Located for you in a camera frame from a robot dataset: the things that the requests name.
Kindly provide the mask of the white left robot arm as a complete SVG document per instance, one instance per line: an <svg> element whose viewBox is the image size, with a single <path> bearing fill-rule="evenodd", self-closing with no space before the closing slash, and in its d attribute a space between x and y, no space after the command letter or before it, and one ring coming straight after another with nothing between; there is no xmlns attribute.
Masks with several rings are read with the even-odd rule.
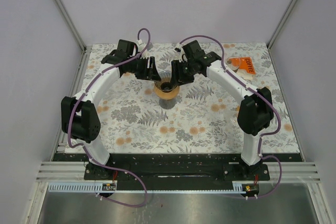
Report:
<svg viewBox="0 0 336 224"><path fill-rule="evenodd" d="M73 97L61 101L61 127L67 134L69 147L82 147L89 162L96 166L96 174L109 179L114 173L109 164L110 153L101 137L98 105L109 88L123 74L129 72L142 80L159 80L154 57L148 57L149 43L119 40L117 48L102 58L97 73L89 83Z"/></svg>

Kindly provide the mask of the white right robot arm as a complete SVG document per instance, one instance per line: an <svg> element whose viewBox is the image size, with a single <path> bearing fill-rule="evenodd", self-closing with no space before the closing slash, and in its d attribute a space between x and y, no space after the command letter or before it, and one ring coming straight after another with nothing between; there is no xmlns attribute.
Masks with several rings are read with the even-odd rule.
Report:
<svg viewBox="0 0 336 224"><path fill-rule="evenodd" d="M244 133L241 158L245 162L239 166L239 173L243 179L252 179L258 173L255 164L261 160L259 138L274 118L270 90L249 85L227 67L224 56L213 51L206 53L197 40L177 44L175 51L180 58L171 62L171 84L189 84L196 74L201 74L219 84L239 104L237 123Z"/></svg>

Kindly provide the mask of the clear glass dripper cone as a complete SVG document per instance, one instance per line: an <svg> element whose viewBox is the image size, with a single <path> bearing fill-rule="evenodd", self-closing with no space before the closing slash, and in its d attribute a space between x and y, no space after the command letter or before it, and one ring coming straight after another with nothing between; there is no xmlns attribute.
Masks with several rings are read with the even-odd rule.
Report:
<svg viewBox="0 0 336 224"><path fill-rule="evenodd" d="M155 81L154 85L156 88L163 92L171 92L176 86L171 84L172 73L170 71L159 72L161 78L160 81Z"/></svg>

